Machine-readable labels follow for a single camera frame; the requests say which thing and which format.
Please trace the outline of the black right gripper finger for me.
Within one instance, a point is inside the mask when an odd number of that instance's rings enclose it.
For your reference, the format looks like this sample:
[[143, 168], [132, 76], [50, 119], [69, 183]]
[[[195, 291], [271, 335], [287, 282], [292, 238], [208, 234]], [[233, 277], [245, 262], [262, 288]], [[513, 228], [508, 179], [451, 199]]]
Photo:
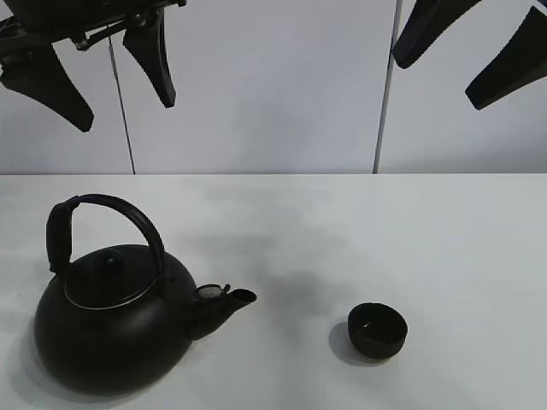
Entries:
[[392, 55], [402, 69], [411, 67], [476, 0], [418, 0], [400, 33]]
[[499, 54], [465, 90], [481, 110], [546, 76], [546, 14], [532, 6]]

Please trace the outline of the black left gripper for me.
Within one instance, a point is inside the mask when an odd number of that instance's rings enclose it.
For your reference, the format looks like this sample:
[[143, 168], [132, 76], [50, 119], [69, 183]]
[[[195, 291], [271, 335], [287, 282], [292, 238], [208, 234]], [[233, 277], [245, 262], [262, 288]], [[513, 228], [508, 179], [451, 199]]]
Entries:
[[51, 44], [107, 25], [126, 28], [123, 45], [142, 68], [165, 108], [176, 101], [168, 66], [164, 11], [185, 1], [7, 1], [1, 21], [1, 84], [59, 114], [82, 132], [94, 114], [68, 77]]

